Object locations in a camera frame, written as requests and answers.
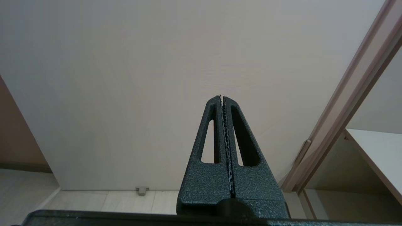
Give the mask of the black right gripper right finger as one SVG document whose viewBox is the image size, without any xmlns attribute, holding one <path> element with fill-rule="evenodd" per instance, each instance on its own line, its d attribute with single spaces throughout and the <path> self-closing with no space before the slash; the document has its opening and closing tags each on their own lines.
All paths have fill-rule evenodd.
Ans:
<svg viewBox="0 0 402 226">
<path fill-rule="evenodd" d="M 231 198 L 259 218 L 286 218 L 287 204 L 236 101 L 223 97 L 223 128 Z"/>
</svg>

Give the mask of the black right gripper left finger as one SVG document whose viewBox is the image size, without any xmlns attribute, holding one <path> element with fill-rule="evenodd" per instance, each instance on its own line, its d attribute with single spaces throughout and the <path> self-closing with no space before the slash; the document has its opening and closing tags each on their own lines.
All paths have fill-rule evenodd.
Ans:
<svg viewBox="0 0 402 226">
<path fill-rule="evenodd" d="M 178 193 L 177 215 L 216 214 L 218 203 L 231 197 L 229 159 L 226 152 L 220 96 L 207 101 Z M 209 123 L 213 122 L 214 162 L 204 163 L 202 154 Z"/>
</svg>

